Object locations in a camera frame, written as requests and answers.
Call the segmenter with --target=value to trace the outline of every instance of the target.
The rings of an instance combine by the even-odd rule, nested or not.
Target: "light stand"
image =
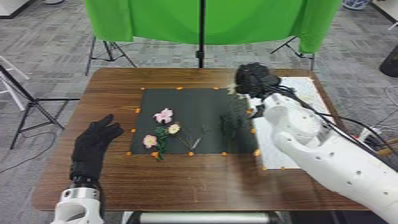
[[[314,54],[310,54],[310,56],[307,57],[307,56],[303,56],[301,53],[298,53],[298,52],[294,51],[292,47],[289,46],[289,42],[291,42],[294,39],[296,39],[296,37],[292,37],[292,38],[285,41],[285,43],[276,47],[276,49],[269,52],[269,54],[273,54],[273,53],[280,50],[280,48],[285,46],[285,47],[289,48],[289,50],[292,51],[294,56],[296,56],[298,58],[305,58],[305,59],[310,60],[310,71],[312,71],[312,70],[314,70]]]
[[[129,64],[133,65],[133,67],[136,68],[136,65],[117,45],[115,42],[108,42],[108,41],[102,41],[102,47],[104,47],[104,51],[106,51],[106,54],[108,54],[108,58],[97,58],[97,57],[92,57],[92,54],[93,54],[93,48],[95,48],[95,37],[92,37],[92,43],[90,43],[90,55],[88,55],[88,61],[86,61],[86,66],[85,66],[85,76],[88,76],[88,71],[90,71],[90,61],[92,60],[102,60],[106,62],[113,62],[120,57],[124,57],[127,59],[127,62]],[[118,50],[120,52],[120,55],[117,57],[113,57],[113,53],[111,53],[111,49]]]
[[[61,99],[61,98],[54,98],[54,99],[38,99],[38,98],[33,98],[28,91],[24,90],[19,82],[15,81],[6,69],[3,68],[3,66],[0,65],[0,72],[3,74],[3,77],[5,77],[5,81],[10,82],[12,84],[12,87],[13,87],[13,90],[17,91],[17,93],[21,94],[22,98],[28,100],[28,104],[26,104],[26,109],[24,109],[24,112],[22,112],[22,117],[21,117],[21,122],[19,122],[19,126],[17,126],[17,130],[15,130],[15,135],[13,135],[13,139],[12,139],[12,143],[10,143],[10,149],[13,149],[13,145],[15,145],[15,140],[17,140],[17,137],[19,137],[19,134],[24,132],[24,131],[29,131],[33,130],[35,128],[40,128],[42,126],[49,125],[49,124],[54,124],[58,126],[60,129],[63,129],[63,126],[60,125],[56,119],[58,119],[58,116],[60,116],[60,113],[61,113],[61,110],[65,108],[65,104],[69,103],[69,101],[74,101],[74,100],[79,100],[79,99]],[[54,116],[51,116],[51,114],[47,113],[45,109],[42,108],[38,102],[42,101],[63,101],[63,104],[60,106],[60,109],[58,109],[58,112],[54,114]],[[29,126],[28,128],[22,128],[24,126],[24,121],[26,121],[26,117],[28,117],[28,112],[31,110],[31,108],[35,108],[40,112],[40,114],[44,115],[45,119],[47,119],[47,122]]]
[[[198,50],[195,52],[198,68],[204,68],[204,39],[205,39],[205,0],[198,0]]]

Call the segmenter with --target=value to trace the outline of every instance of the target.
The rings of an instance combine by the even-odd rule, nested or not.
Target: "orange marker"
[[[157,152],[150,153],[152,158],[157,158]]]
[[[255,149],[252,155],[253,155],[255,157],[260,155],[260,153],[259,153],[259,149]]]

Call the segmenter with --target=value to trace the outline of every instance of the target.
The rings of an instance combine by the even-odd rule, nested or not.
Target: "gray carpet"
[[[398,43],[398,28],[387,31],[390,22],[369,7],[362,12],[337,11],[328,36],[316,57],[316,74],[324,86],[340,115],[369,125],[394,111],[395,106],[385,98],[383,88],[398,85],[378,72],[378,65]],[[308,68],[305,59],[298,59],[282,49],[269,55],[282,41],[237,46],[205,47],[205,66],[236,68],[248,62],[262,62],[271,68]],[[88,78],[83,77],[85,60],[90,45],[90,25],[81,0],[67,0],[61,5],[45,6],[35,1],[12,20],[0,20],[0,55],[31,79],[22,85],[37,97],[77,97],[83,94]],[[196,46],[136,38],[120,43],[122,49],[138,67],[195,67],[193,51]],[[102,66],[127,66],[120,59],[115,63],[95,61],[92,71]],[[65,108],[60,118],[67,123],[76,104]],[[47,103],[54,111],[58,104]],[[21,139],[8,151],[12,134],[21,113],[10,97],[0,96],[0,170],[29,158],[51,144],[51,134]],[[31,113],[29,123],[42,120]],[[387,121],[394,124],[398,115]],[[26,133],[56,131],[47,127]],[[42,156],[17,168],[0,174],[0,223],[49,223],[51,213],[31,208],[31,191],[54,147]],[[118,213],[106,214],[108,223],[118,220]]]

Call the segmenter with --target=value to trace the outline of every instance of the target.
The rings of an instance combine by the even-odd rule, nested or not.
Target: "cable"
[[[340,116],[337,116],[337,115],[330,115],[330,114],[323,114],[323,113],[319,113],[319,114],[321,114],[323,116],[326,116],[326,117],[339,118],[339,119],[349,121],[351,123],[358,124],[358,125],[365,128],[365,130],[371,132],[371,134],[374,135],[374,137],[378,138],[378,140],[381,141],[381,143],[383,143],[383,145],[387,146],[387,148],[390,149],[394,155],[398,155],[398,152],[394,151],[394,149],[392,149],[392,147],[390,147],[387,141],[383,140],[381,136],[378,135],[378,133],[374,132],[374,130],[369,128],[369,126],[367,126],[365,124],[362,124],[362,123],[360,123],[358,121],[355,121],[353,119],[349,119],[349,118],[346,118],[346,117],[340,117]]]
[[[24,138],[33,138],[37,137],[38,135],[44,135],[44,134],[51,134],[53,135],[53,139],[51,139],[51,143],[49,143],[49,146],[45,147],[45,149],[37,153],[37,155],[33,157],[29,157],[28,159],[24,159],[15,165],[12,165],[10,167],[6,167],[1,171],[0,171],[0,174],[8,171],[10,169],[13,169],[22,163],[26,163],[29,160],[33,160],[40,155],[42,153],[51,149],[53,147],[53,144],[54,144],[54,140],[56,140],[56,134],[53,132],[42,132],[31,136],[24,136]]]
[[[390,96],[390,89],[395,89],[398,87],[395,86],[388,86],[385,89],[383,89],[383,93],[385,93],[385,96],[388,98],[388,101],[392,102],[394,106],[398,107],[398,101],[394,100],[392,96]],[[379,127],[379,124],[383,123],[383,121],[390,118],[390,116],[394,115],[394,113],[398,112],[398,109],[388,113],[388,115],[385,116],[385,118],[376,122],[376,124],[372,125],[372,127]]]

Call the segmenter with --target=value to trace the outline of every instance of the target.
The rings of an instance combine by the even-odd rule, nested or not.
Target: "artificial flower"
[[[172,124],[166,131],[168,134],[173,135],[179,132],[180,126],[177,124]]]
[[[168,108],[164,108],[161,110],[161,112],[154,114],[152,117],[156,118],[157,123],[164,122],[164,124],[166,124],[166,123],[170,123],[170,116],[172,116],[172,110],[168,110]]]
[[[152,146],[157,145],[156,137],[152,135],[145,135],[141,143],[145,145],[145,148],[149,149]]]

